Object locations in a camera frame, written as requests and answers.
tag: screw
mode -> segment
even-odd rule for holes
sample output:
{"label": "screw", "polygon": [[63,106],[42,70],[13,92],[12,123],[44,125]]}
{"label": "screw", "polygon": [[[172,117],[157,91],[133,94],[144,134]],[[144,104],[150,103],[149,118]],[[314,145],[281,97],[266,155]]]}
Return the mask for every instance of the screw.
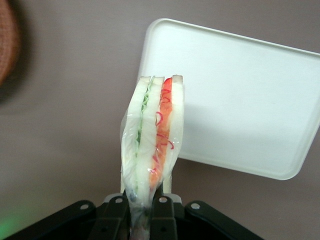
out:
{"label": "screw", "polygon": [[198,203],[194,202],[194,203],[191,204],[191,208],[194,209],[194,210],[198,210],[198,209],[200,209],[200,205]]}
{"label": "screw", "polygon": [[120,203],[122,203],[122,202],[123,202],[123,199],[120,198],[120,197],[115,200],[115,203],[116,203],[116,204],[120,204]]}
{"label": "screw", "polygon": [[89,205],[88,205],[88,204],[83,204],[83,205],[80,207],[81,210],[85,210],[85,209],[87,209],[87,208],[89,208]]}
{"label": "screw", "polygon": [[168,199],[166,197],[164,197],[164,196],[159,198],[159,202],[162,203],[162,204],[166,203],[167,201],[168,201]]}

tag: white cutting board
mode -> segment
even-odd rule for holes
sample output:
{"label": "white cutting board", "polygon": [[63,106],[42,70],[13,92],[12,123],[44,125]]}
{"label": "white cutting board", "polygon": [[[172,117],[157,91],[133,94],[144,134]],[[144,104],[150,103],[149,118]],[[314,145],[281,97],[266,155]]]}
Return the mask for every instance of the white cutting board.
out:
{"label": "white cutting board", "polygon": [[139,76],[182,75],[179,157],[286,180],[320,124],[320,54],[171,19],[146,34]]}

